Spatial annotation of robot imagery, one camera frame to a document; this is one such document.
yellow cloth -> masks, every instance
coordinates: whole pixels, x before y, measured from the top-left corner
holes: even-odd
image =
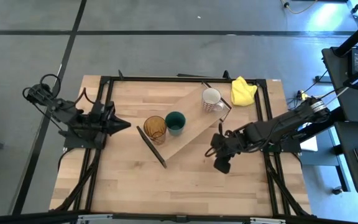
[[[231,83],[231,101],[234,105],[248,106],[254,103],[254,95],[258,88],[248,85],[242,78],[238,77]]]

concrete floor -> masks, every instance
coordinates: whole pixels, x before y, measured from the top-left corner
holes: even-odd
[[[71,30],[80,2],[0,0],[0,30]],[[294,10],[308,4],[291,1]],[[354,31],[357,24],[349,11],[347,4],[326,2],[293,15],[282,9],[279,0],[99,0],[87,2],[79,30]],[[11,211],[41,119],[22,99],[21,91],[42,75],[58,72],[68,38],[0,35],[0,141],[5,144],[0,150],[0,215]],[[282,79],[289,98],[307,89],[313,77],[325,71],[321,49],[338,46],[345,39],[307,34],[81,35],[75,39],[60,96],[76,98],[83,75],[117,75],[120,69],[127,76],[189,73],[220,77],[229,70],[233,78]],[[309,94],[332,89],[331,85],[316,85]],[[24,213],[48,210],[62,144],[57,128],[50,125]],[[339,185],[335,168],[305,166],[303,171],[313,214],[358,222],[354,187],[341,195],[329,193]]]

teal mug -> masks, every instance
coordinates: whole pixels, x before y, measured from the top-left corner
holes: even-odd
[[[181,112],[174,111],[165,117],[165,123],[167,124],[169,133],[173,136],[178,136],[185,127],[186,118]]]

wooden table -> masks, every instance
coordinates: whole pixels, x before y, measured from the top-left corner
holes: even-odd
[[[93,75],[83,78],[81,90],[86,87],[91,100],[96,98],[99,80],[100,76]],[[130,122],[132,126],[109,137],[102,151],[92,212],[272,215],[262,153],[237,155],[231,159],[231,172],[226,175],[213,167],[213,157],[204,156],[213,133],[218,131],[218,123],[171,157],[167,169],[161,166],[136,130],[136,126],[142,126],[145,119],[154,115],[155,111],[166,110],[199,85],[192,82],[114,82],[112,100],[116,105],[116,116]],[[219,89],[223,98],[231,98],[230,83],[210,85]],[[281,81],[267,80],[267,86],[273,116],[286,112]],[[266,119],[263,94],[260,94],[260,98]],[[91,104],[82,99],[77,108],[87,112]],[[223,130],[233,130],[254,121],[257,121],[255,104],[246,107],[232,105]],[[59,206],[76,185],[83,155],[84,149],[75,149],[63,158],[50,208]],[[281,159],[289,191],[310,212],[299,161],[285,153]],[[85,207],[86,188],[80,208]],[[276,194],[279,211],[283,213],[277,186]]]

white mug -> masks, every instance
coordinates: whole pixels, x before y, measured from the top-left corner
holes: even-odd
[[[225,107],[221,93],[215,88],[207,88],[201,95],[201,103],[205,112],[221,111]]]

